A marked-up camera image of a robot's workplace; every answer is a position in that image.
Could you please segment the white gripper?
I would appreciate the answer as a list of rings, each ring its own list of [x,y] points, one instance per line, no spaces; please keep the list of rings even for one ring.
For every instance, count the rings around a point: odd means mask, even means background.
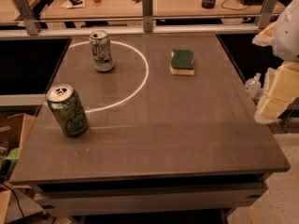
[[[270,124],[299,97],[299,0],[292,0],[277,22],[254,36],[252,43],[260,47],[272,45],[274,55],[284,60],[279,68],[267,70],[263,95],[254,114],[256,122]]]

